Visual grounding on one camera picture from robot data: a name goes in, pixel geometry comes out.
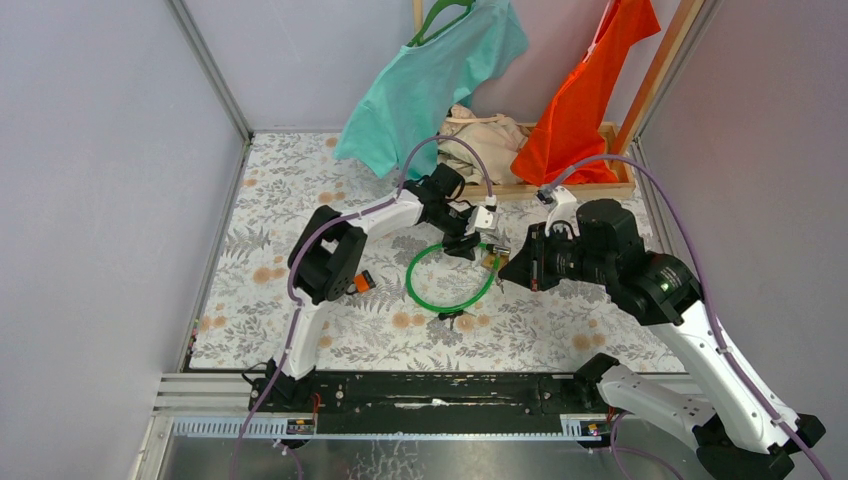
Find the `brass padlock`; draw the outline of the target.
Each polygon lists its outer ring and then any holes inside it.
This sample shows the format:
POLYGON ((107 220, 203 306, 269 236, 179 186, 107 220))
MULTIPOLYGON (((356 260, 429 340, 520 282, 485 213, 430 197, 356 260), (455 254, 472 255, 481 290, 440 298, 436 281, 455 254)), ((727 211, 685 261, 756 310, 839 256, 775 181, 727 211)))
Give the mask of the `brass padlock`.
POLYGON ((490 253, 483 258, 481 265, 487 271, 497 273, 503 267, 504 261, 500 254, 490 253))

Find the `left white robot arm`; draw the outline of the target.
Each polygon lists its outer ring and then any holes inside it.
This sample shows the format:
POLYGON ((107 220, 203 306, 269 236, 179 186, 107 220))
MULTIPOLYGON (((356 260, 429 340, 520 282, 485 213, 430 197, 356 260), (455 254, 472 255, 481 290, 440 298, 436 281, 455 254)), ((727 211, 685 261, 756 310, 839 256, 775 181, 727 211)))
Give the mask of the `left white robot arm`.
POLYGON ((484 228, 494 224, 496 201, 474 205, 456 199, 462 177, 440 165, 421 180, 406 180, 358 211, 321 206, 314 211, 288 260, 287 294, 294 305, 283 351, 269 368, 272 398, 288 411, 309 401, 306 378, 316 367, 325 305, 345 296, 359 272, 365 247, 419 224, 438 229, 450 254, 472 259, 484 228))

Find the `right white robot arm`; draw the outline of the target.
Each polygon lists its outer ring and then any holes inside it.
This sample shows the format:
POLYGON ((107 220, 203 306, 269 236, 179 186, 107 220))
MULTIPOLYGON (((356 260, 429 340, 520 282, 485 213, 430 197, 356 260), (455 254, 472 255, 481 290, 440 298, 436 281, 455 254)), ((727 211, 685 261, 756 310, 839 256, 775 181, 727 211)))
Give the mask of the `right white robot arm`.
POLYGON ((688 446, 716 479, 783 479, 792 455, 809 452, 825 429, 783 403, 736 353, 709 316, 702 287, 678 258, 645 247, 634 215, 612 199, 577 208, 576 221, 528 228, 501 279, 534 292, 563 280, 602 286, 612 303, 674 353, 702 392, 677 393, 598 354, 575 373, 583 410, 605 405, 632 413, 688 446))

